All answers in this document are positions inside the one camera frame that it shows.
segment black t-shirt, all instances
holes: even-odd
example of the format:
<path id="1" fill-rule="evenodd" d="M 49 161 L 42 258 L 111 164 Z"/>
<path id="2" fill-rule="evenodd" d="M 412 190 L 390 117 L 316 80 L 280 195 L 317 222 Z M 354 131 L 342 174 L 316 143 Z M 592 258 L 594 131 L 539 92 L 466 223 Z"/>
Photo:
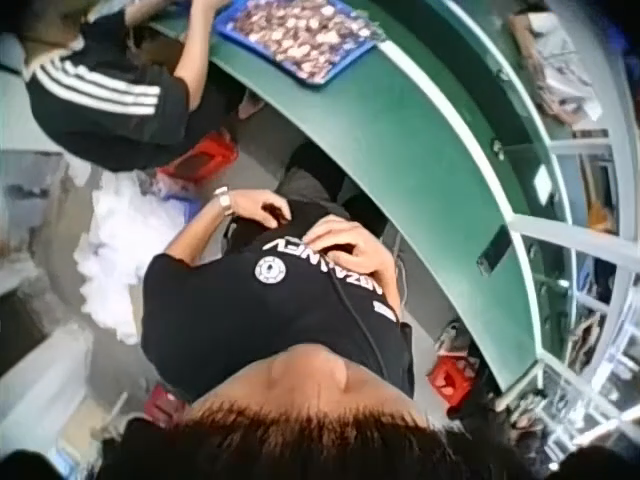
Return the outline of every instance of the black t-shirt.
<path id="1" fill-rule="evenodd" d="M 411 349 L 380 287 L 330 266 L 302 244 L 302 233 L 289 224 L 195 268 L 165 254 L 154 258 L 144 279 L 142 348 L 165 381 L 195 400 L 250 363 L 301 343 L 324 345 L 383 377 L 335 275 L 388 381 L 413 395 Z"/>
<path id="2" fill-rule="evenodd" d="M 208 86 L 189 112 L 184 81 L 127 55 L 124 10 L 82 28 L 82 47 L 39 63 L 27 79 L 40 128 L 74 155 L 113 171 L 166 165 L 220 128 L 224 98 Z"/>

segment food on tray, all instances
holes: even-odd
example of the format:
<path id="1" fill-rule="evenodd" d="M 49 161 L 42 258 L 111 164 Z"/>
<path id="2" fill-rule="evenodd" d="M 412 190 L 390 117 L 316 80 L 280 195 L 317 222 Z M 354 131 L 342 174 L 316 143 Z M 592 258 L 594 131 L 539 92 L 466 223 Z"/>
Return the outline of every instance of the food on tray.
<path id="1" fill-rule="evenodd" d="M 268 50 L 309 83 L 382 31 L 357 12 L 343 12 L 328 0 L 250 0 L 227 29 Z"/>

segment white stripe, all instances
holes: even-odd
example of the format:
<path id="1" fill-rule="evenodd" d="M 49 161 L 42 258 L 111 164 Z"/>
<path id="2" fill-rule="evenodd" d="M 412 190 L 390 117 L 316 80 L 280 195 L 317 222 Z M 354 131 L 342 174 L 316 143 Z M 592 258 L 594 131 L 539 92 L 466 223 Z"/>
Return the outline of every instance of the white stripe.
<path id="1" fill-rule="evenodd" d="M 121 105 L 118 103 L 108 102 L 106 100 L 98 100 L 88 95 L 78 93 L 75 90 L 70 90 L 55 80 L 51 79 L 42 68 L 38 68 L 35 71 L 36 77 L 40 81 L 43 87 L 49 90 L 57 97 L 67 100 L 69 102 L 82 105 L 84 107 L 93 108 L 96 110 L 103 110 L 111 113 L 121 113 L 125 115 L 153 115 L 156 111 L 155 107 L 148 107 L 142 105 Z"/>
<path id="2" fill-rule="evenodd" d="M 160 95 L 160 87 L 157 85 L 137 85 L 124 82 L 115 78 L 107 77 L 98 72 L 89 70 L 84 65 L 74 65 L 69 60 L 62 62 L 64 69 L 71 75 L 77 75 L 93 83 L 102 85 L 112 90 L 119 90 L 137 95 Z"/>
<path id="3" fill-rule="evenodd" d="M 544 123 L 542 122 L 542 118 L 540 118 L 538 109 L 533 104 L 533 101 L 529 96 L 529 92 L 525 88 L 524 84 L 520 81 L 520 77 L 518 76 L 516 71 L 511 67 L 511 64 L 504 57 L 500 49 L 496 47 L 493 41 L 489 38 L 489 36 L 486 33 L 484 33 L 484 30 L 482 30 L 482 28 L 480 28 L 480 26 L 476 22 L 474 22 L 473 19 L 469 17 L 469 15 L 467 15 L 467 12 L 465 12 L 459 5 L 457 5 L 452 0 L 444 0 L 444 3 L 449 7 L 449 9 L 451 9 L 451 11 L 454 14 L 458 16 L 458 18 L 460 18 L 460 20 L 462 20 L 462 22 L 465 25 L 467 25 L 467 27 L 469 27 L 469 30 L 471 30 L 478 37 L 478 39 L 483 43 L 483 45 L 487 48 L 487 50 L 491 52 L 491 54 L 500 64 L 500 68 L 502 68 L 502 71 L 504 71 L 507 74 L 507 77 L 509 77 L 509 80 L 515 87 L 520 98 L 522 98 L 522 101 L 524 102 L 524 105 L 529 112 L 529 116 L 531 117 L 531 119 L 533 120 L 533 123 L 535 123 L 536 128 L 540 132 L 540 136 L 542 137 L 542 141 L 544 142 L 544 144 L 547 146 L 547 150 L 549 150 L 549 157 L 551 159 L 551 168 L 553 169 L 553 174 L 556 176 L 556 180 L 558 181 L 558 191 L 560 193 L 560 201 L 562 202 L 562 208 L 565 212 L 565 216 L 567 217 L 567 223 L 573 224 L 573 215 L 571 214 L 571 208 L 569 207 L 569 195 L 567 194 L 567 188 L 564 182 L 564 177 L 562 176 L 562 170 L 560 169 L 560 165 L 558 163 L 558 157 L 556 157 L 553 154 L 553 152 L 551 152 L 551 150 L 549 149 L 551 138 L 549 137 L 549 134 L 547 133 L 547 129 L 544 126 Z M 575 250 L 570 250 L 570 262 L 571 262 L 571 278 L 573 279 L 572 284 L 574 289 L 573 293 L 575 294 L 576 279 L 578 278 L 576 274 L 578 270 L 578 262 L 576 259 Z M 576 302 L 572 301 L 571 315 L 570 315 L 570 322 L 572 327 L 575 325 L 575 321 L 576 321 Z"/>
<path id="4" fill-rule="evenodd" d="M 389 320 L 396 321 L 396 315 L 387 307 L 384 303 L 380 303 L 377 300 L 373 301 L 373 309 L 387 317 Z"/>
<path id="5" fill-rule="evenodd" d="M 498 208 L 500 209 L 500 213 L 502 213 L 505 222 L 509 222 L 513 218 L 513 209 L 509 204 L 507 195 L 502 189 L 502 185 L 500 185 L 500 181 L 491 167 L 489 159 L 482 151 L 482 147 L 449 99 L 444 93 L 442 93 L 437 85 L 433 83 L 427 74 L 424 73 L 422 69 L 416 65 L 415 62 L 411 60 L 411 58 L 409 58 L 409 56 L 395 43 L 386 41 L 378 45 L 378 48 L 424 92 L 424 94 L 447 119 L 471 154 L 471 158 L 473 158 L 480 169 L 491 193 L 493 193 L 493 196 L 496 199 Z M 531 321 L 533 322 L 534 344 L 536 347 L 536 353 L 539 353 L 542 349 L 542 332 L 540 326 L 538 299 L 536 298 L 536 289 L 533 282 L 533 272 L 531 271 L 531 265 L 527 258 L 527 251 L 524 247 L 522 236 L 517 232 L 510 231 L 509 233 L 516 252 L 516 258 L 518 259 L 520 269 L 522 270 L 527 298 L 529 300 L 529 309 L 531 311 Z"/>
<path id="6" fill-rule="evenodd" d="M 98 87 L 93 83 L 89 83 L 86 80 L 78 77 L 72 77 L 64 72 L 62 69 L 58 69 L 52 66 L 50 63 L 43 65 L 43 68 L 47 71 L 51 78 L 54 78 L 59 83 L 62 83 L 68 87 L 73 87 L 76 90 L 80 90 L 82 93 L 92 95 L 94 97 L 101 98 L 103 100 L 111 100 L 116 103 L 122 103 L 125 105 L 157 105 L 157 95 L 131 95 L 128 93 L 114 92 L 106 88 Z"/>

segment person in striped shirt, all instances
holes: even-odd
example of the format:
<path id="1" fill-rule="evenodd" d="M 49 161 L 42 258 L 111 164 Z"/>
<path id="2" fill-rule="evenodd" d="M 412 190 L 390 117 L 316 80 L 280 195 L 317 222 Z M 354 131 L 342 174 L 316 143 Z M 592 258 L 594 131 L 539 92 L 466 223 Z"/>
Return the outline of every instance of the person in striped shirt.
<path id="1" fill-rule="evenodd" d="M 257 110 L 244 86 L 209 68 L 214 16 L 229 0 L 192 1 L 173 72 L 134 61 L 127 32 L 174 1 L 141 0 L 91 23 L 82 19 L 95 0 L 25 2 L 15 30 L 27 91 L 54 142 L 112 171 L 155 168 L 188 153 L 230 115 Z"/>

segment black striped shirt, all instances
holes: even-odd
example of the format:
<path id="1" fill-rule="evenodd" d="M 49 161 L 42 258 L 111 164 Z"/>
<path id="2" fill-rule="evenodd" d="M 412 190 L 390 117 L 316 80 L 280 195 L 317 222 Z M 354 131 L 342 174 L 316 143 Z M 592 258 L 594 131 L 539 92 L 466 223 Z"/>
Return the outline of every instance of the black striped shirt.
<path id="1" fill-rule="evenodd" d="M 188 89 L 160 66 L 128 56 L 124 10 L 82 29 L 83 46 L 41 62 L 27 80 L 33 115 L 61 147 L 113 171 L 166 165 L 225 116 L 212 88 L 189 113 Z"/>

